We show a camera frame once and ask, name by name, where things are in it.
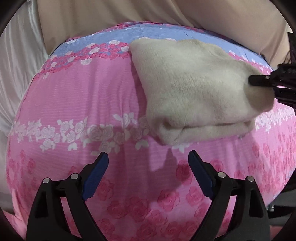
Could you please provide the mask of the cream knit sweater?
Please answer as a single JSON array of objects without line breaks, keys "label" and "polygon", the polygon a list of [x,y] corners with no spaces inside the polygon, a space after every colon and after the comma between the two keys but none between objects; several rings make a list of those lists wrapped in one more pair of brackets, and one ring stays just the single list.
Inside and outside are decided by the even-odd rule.
[{"label": "cream knit sweater", "polygon": [[273,89],[248,82],[259,70],[216,45],[141,38],[129,49],[147,99],[147,122],[163,144],[244,135],[273,108]]}]

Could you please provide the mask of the beige curtain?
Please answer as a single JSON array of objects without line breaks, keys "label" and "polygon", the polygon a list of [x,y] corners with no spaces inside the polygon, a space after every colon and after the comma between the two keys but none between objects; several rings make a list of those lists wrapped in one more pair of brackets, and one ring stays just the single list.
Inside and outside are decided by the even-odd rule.
[{"label": "beige curtain", "polygon": [[156,22],[212,31],[262,54],[276,67],[289,61],[291,28],[270,1],[38,1],[46,51],[69,38],[126,22]]}]

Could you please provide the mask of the pink blue floral bedsheet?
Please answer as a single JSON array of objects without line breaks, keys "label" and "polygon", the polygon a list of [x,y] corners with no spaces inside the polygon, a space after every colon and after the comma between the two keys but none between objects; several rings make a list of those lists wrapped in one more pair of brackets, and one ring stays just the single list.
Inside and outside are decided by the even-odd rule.
[{"label": "pink blue floral bedsheet", "polygon": [[25,237],[42,180],[63,180],[101,153],[109,166],[87,206],[108,240],[189,240],[210,200],[187,157],[200,157],[232,178],[251,175],[269,204],[295,169],[295,112],[276,103],[244,137],[159,144],[145,119],[145,95],[129,44],[135,39],[198,39],[215,44],[262,72],[257,54],[210,32],[156,23],[124,23],[69,40],[32,80],[9,136],[6,177],[13,214],[6,217]]}]

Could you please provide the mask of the white satin curtain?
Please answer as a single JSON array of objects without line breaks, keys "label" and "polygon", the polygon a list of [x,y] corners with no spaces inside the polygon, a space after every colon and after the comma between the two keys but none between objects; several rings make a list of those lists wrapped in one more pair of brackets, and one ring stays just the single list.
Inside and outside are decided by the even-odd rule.
[{"label": "white satin curtain", "polygon": [[25,1],[1,34],[1,192],[8,194],[6,145],[16,111],[46,53],[36,1]]}]

